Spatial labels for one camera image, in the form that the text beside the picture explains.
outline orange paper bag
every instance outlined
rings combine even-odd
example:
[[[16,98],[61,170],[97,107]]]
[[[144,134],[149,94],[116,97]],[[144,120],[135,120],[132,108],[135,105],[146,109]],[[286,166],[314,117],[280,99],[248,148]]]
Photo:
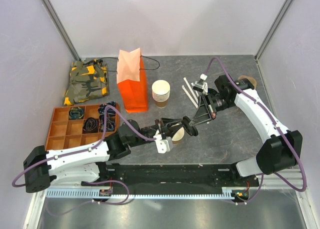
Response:
[[[116,68],[124,109],[128,113],[148,111],[147,76],[140,48],[131,52],[120,50]]]

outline folded camouflage fabric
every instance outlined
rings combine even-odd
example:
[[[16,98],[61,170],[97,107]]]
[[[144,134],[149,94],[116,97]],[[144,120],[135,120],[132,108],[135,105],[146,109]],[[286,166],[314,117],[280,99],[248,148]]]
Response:
[[[83,103],[109,94],[107,66],[97,60],[74,61],[70,68],[69,86],[64,95],[65,106]]]

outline wall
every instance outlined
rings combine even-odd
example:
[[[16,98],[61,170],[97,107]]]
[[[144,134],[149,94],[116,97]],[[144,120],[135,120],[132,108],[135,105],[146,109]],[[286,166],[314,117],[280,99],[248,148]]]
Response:
[[[45,143],[72,58],[40,0],[0,0],[0,19],[0,221],[16,229],[31,195],[11,183],[30,151]]]
[[[253,55],[285,0],[51,0],[81,57]]]
[[[276,114],[303,136],[302,162],[320,212],[320,4],[295,0],[260,64]]]

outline gray table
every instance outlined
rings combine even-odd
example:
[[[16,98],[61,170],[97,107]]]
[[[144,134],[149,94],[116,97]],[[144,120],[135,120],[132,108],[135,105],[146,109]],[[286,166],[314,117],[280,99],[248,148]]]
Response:
[[[192,118],[196,112],[182,85],[185,85],[183,77],[195,82],[205,71],[212,56],[155,56],[160,62],[160,68],[155,71],[147,71],[148,83],[148,111],[140,113],[127,113],[121,95],[116,84],[116,73],[109,72],[110,95],[100,99],[89,100],[83,104],[100,104],[116,101],[120,105],[121,113],[127,119],[133,119],[139,126],[154,125],[159,118]],[[257,80],[257,91],[260,98],[268,106],[266,92],[257,69],[253,55],[227,55],[221,56],[229,74],[237,79],[241,75],[254,77]],[[115,70],[117,60],[107,59],[109,70]],[[154,68],[157,63],[144,58],[145,68]],[[208,86],[216,88],[215,79],[223,74],[223,70],[214,61],[209,71]],[[165,108],[158,108],[152,98],[151,86],[156,80],[166,80],[170,83],[170,98]],[[221,111],[217,118],[209,124],[197,127],[199,135],[189,136],[185,134],[181,143],[172,151],[159,154],[155,143],[133,147],[131,155],[117,162],[121,164],[222,164],[234,163],[250,158],[258,152],[262,142],[256,129],[252,126],[246,115],[237,107]]]

